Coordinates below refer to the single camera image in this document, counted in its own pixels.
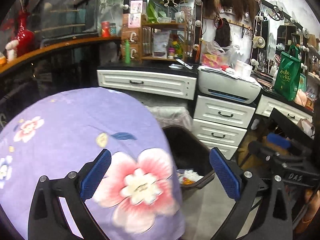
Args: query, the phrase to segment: glossy red vase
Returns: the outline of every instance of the glossy red vase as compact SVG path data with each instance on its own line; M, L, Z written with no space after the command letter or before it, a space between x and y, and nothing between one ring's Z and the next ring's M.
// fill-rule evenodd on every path
M27 17L29 13L23 12L19 16L20 26L15 39L19 41L17 56L20 57L34 50L35 35L27 29Z

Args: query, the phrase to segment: green tote bag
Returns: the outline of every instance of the green tote bag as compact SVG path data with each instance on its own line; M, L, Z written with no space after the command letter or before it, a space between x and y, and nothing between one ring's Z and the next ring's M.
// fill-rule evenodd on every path
M301 61L298 59L299 50L291 45L288 53L281 52L281 63L275 82L275 90L288 101L296 98L300 74Z

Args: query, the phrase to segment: blue textured pad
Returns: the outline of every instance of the blue textured pad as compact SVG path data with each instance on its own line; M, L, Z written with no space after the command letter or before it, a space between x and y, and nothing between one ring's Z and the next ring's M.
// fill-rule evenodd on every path
M240 183L228 164L215 149L211 150L209 160L228 197L238 201L240 199Z
M291 146L291 142L281 137L278 134L269 133L267 136L267 141L275 145L280 146L283 149L288 149Z
M106 150L81 182L80 198L83 201L92 198L110 164L111 153Z

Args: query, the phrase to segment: printer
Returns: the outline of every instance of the printer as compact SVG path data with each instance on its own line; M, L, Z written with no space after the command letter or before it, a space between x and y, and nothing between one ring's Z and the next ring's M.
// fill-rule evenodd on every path
M204 94L250 104L262 88L254 78L242 80L237 75L204 66L198 70L199 89Z

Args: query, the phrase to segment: black drawer handle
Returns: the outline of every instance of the black drawer handle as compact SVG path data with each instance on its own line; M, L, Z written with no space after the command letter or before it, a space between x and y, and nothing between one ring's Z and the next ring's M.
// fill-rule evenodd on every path
M291 116L288 114L289 117L291 117L292 119L296 119L296 116Z
M220 115L222 115L222 116L224 116L224 117L233 117L233 114L231 114L231 115L225 115L225 114L221 114L220 111L218 112L218 114L220 114Z
M215 137L215 138L218 138L218 139L223 139L223 138L225 138L225 134L222 136L222 137L220 137L220 136L216 136L216 135L214 135L214 133L212 132L211 133L211 135L213 136L213 137Z
M134 81L132 81L132 80L129 80L129 82L130 82L130 84L135 84L135 85L143 85L143 84L144 84L143 81L141 81L141 82L139 83L139 82L134 82Z

